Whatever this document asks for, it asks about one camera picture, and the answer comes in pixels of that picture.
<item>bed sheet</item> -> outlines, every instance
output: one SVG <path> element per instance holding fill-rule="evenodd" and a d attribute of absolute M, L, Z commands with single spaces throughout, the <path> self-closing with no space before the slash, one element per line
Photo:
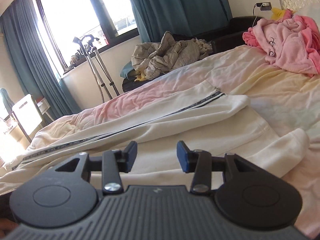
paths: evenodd
<path fill-rule="evenodd" d="M 228 94 L 248 95 L 251 107 L 279 135 L 302 128 L 310 137 L 306 157 L 284 180 L 303 198 L 296 226 L 320 233 L 320 77 L 290 73 L 265 62 L 265 52 L 246 45 L 177 69 L 92 109 L 65 116 L 36 134 L 28 150 L 69 142 L 78 131 L 114 120 L 207 80 Z"/>

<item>teal curtain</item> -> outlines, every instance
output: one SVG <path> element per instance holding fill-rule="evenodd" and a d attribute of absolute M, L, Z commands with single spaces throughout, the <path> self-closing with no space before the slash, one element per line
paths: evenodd
<path fill-rule="evenodd" d="M 80 112 L 63 80 L 54 73 L 32 14 L 29 0 L 14 0 L 0 17 L 4 43 L 23 92 L 45 97 L 57 119 Z"/>
<path fill-rule="evenodd" d="M 165 31 L 194 36 L 228 25 L 228 0 L 131 0 L 143 42 L 160 42 Z"/>

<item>black circular joint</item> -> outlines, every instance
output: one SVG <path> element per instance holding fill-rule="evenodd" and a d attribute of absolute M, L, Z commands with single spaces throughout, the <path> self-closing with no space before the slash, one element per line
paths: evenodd
<path fill-rule="evenodd" d="M 68 172 L 53 172 L 17 188 L 10 197 L 10 209 L 26 225 L 58 228 L 88 215 L 97 201 L 97 192 L 88 182 Z"/>
<path fill-rule="evenodd" d="M 214 198 L 231 222 L 254 230 L 277 230 L 293 225 L 302 207 L 299 192 L 269 174 L 242 173 L 223 184 Z"/>

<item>ribbed gray surface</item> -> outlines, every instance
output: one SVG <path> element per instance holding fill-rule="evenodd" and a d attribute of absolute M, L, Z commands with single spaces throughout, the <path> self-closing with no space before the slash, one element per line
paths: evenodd
<path fill-rule="evenodd" d="M 20 226 L 12 240 L 306 240 L 295 228 L 256 232 L 225 220 L 207 197 L 184 186 L 130 186 L 104 198 L 85 220 L 65 228 Z"/>

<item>pink fleece robe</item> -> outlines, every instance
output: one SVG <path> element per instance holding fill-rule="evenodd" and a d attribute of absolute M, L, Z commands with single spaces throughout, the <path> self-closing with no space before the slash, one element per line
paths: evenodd
<path fill-rule="evenodd" d="M 320 73 L 320 33 L 310 17 L 287 13 L 279 21 L 261 19 L 243 34 L 247 45 L 263 49 L 266 61 L 310 76 Z"/>

